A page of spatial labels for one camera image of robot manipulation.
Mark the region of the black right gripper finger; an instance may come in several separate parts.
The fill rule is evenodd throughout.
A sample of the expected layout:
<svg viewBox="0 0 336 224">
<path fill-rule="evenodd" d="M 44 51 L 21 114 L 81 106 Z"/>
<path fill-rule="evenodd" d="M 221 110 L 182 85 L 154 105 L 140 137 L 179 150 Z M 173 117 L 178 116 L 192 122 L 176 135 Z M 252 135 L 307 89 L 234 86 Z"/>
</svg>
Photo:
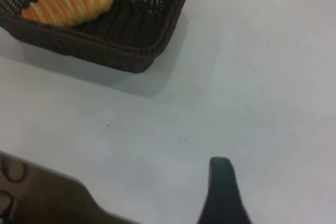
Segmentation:
<svg viewBox="0 0 336 224">
<path fill-rule="evenodd" d="M 228 158 L 210 159 L 208 192 L 198 223 L 251 223 Z"/>
</svg>

